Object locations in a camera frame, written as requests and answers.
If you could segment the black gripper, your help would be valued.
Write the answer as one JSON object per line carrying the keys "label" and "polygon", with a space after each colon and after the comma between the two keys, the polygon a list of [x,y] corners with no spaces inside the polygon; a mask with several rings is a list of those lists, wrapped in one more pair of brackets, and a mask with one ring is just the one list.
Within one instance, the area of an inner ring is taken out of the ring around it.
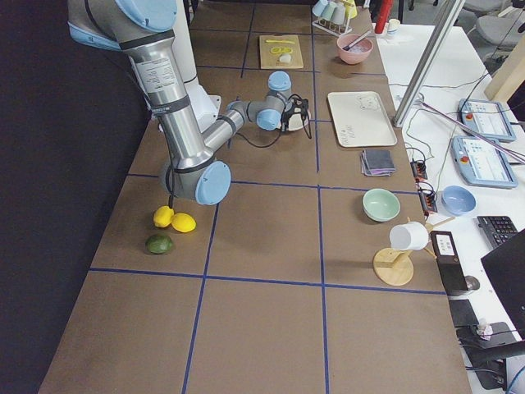
{"label": "black gripper", "polygon": [[281,129],[297,131],[308,125],[308,100],[298,94],[292,94],[281,114]]}

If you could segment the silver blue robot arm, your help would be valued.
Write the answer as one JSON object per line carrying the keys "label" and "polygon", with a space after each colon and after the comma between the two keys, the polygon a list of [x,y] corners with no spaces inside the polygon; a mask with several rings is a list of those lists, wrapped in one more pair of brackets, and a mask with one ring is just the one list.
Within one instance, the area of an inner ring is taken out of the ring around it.
{"label": "silver blue robot arm", "polygon": [[247,122],[266,131],[288,130],[292,117],[308,122],[308,100],[291,91],[283,71],[268,79],[262,101],[235,101],[209,123],[194,108],[208,100],[199,85],[181,1],[69,1],[68,25],[73,40],[122,52],[133,64],[139,92],[165,135],[169,162],[164,185],[171,197],[218,204],[231,185],[230,168],[216,151]]}

